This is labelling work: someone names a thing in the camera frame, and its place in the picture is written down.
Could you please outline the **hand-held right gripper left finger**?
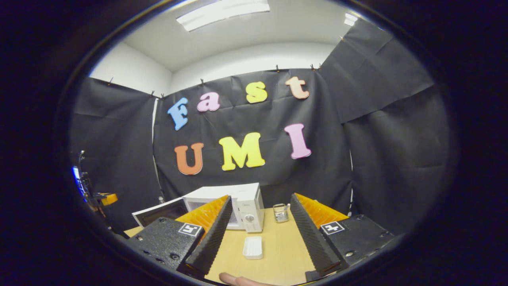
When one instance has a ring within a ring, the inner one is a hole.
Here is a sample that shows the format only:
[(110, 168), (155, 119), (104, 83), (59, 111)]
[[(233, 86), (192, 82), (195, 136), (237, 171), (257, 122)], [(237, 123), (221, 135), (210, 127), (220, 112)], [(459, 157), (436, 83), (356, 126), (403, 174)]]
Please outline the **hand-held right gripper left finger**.
[(232, 211), (232, 199), (225, 195), (177, 219), (158, 217), (127, 242), (156, 265), (204, 278), (217, 256)]

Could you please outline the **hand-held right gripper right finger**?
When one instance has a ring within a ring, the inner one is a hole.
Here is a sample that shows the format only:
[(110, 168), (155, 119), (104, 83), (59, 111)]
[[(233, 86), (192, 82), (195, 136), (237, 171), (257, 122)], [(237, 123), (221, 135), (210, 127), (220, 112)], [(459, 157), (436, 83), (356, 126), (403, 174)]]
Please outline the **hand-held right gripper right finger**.
[(298, 193), (290, 210), (318, 277), (359, 264), (395, 239), (363, 214), (346, 216)]

